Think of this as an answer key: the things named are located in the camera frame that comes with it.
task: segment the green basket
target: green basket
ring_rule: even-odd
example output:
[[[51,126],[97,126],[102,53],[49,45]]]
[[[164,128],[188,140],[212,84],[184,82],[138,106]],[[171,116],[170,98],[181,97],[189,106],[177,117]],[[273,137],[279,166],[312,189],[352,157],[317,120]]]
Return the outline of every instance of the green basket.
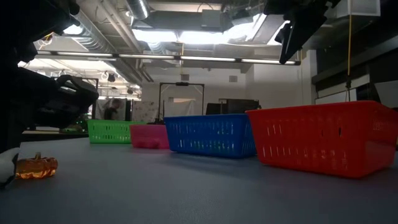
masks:
[[[131,143],[130,125],[146,124],[140,121],[88,120],[90,143]]]

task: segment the glass pumpkin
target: glass pumpkin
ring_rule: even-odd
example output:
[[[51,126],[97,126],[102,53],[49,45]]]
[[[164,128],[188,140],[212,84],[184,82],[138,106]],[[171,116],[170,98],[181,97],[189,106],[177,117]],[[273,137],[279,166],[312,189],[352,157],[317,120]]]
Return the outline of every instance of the glass pumpkin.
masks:
[[[17,179],[43,179],[51,177],[58,168],[55,158],[42,158],[41,153],[36,153],[32,159],[21,159],[17,162]]]

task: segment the plastic basket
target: plastic basket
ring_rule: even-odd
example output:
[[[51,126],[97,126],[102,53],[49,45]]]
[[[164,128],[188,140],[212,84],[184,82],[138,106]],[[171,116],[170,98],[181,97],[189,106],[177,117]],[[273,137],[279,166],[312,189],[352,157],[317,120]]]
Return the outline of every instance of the plastic basket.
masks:
[[[88,120],[88,137],[90,143],[129,144],[131,124],[145,124],[138,121]]]
[[[228,158],[256,155],[246,114],[165,118],[170,149]]]
[[[135,148],[168,149],[166,126],[164,125],[130,125],[131,144]]]
[[[398,113],[373,101],[246,113],[264,164],[359,178],[394,160]]]

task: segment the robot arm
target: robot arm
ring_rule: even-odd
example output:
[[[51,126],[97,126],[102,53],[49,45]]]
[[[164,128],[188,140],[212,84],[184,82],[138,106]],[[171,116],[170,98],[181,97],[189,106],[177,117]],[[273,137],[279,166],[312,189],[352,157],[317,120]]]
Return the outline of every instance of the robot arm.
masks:
[[[0,188],[15,176],[22,132],[33,124],[65,128],[88,111],[98,99],[93,85],[70,75],[57,80],[19,68],[20,61],[29,62],[37,55],[33,41],[80,23],[72,17],[80,8],[75,0],[11,1],[14,17],[6,23],[10,34],[3,42],[2,95],[5,118],[0,140]]]
[[[265,15],[284,15],[290,21],[277,34],[276,42],[282,44],[279,62],[285,64],[303,44],[326,22],[324,14],[341,0],[268,0]]]

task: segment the pumpkin stem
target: pumpkin stem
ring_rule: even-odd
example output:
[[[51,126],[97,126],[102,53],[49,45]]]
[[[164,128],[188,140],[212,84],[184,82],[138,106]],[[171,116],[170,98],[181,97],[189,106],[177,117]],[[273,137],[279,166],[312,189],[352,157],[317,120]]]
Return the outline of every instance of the pumpkin stem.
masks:
[[[42,158],[42,153],[36,152],[35,159],[41,159],[41,158]]]

